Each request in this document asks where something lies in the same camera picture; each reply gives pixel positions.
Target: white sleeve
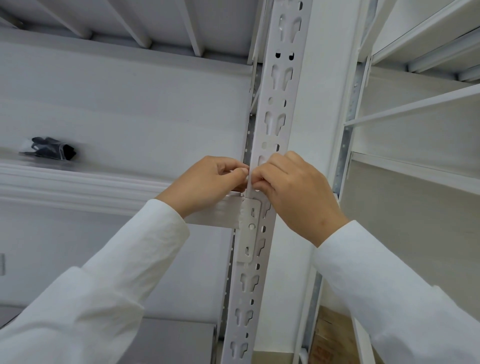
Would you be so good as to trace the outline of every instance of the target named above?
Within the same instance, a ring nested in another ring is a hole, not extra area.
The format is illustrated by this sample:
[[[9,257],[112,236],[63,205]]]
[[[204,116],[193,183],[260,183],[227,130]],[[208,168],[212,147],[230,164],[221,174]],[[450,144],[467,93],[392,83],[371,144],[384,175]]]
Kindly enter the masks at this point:
[[[314,264],[388,364],[480,363],[480,323],[352,221]]]
[[[82,268],[58,277],[0,330],[2,364],[116,363],[148,297],[189,236],[180,215],[150,200]]]

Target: metal bracket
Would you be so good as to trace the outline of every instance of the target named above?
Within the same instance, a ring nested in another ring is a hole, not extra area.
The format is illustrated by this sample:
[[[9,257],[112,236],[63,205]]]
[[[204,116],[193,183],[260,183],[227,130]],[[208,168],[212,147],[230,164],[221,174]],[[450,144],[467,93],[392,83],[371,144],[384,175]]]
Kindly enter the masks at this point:
[[[258,220],[262,203],[258,200],[245,198],[240,208],[239,231],[237,237],[236,261],[250,263],[253,260],[255,238],[257,236]]]

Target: right hand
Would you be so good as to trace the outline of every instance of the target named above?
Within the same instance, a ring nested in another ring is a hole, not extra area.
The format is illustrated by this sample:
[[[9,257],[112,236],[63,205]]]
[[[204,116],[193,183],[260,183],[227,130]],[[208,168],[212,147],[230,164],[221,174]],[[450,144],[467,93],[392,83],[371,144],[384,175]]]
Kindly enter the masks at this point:
[[[320,246],[348,223],[323,174],[297,153],[274,153],[252,171],[252,187],[262,191],[287,226]]]

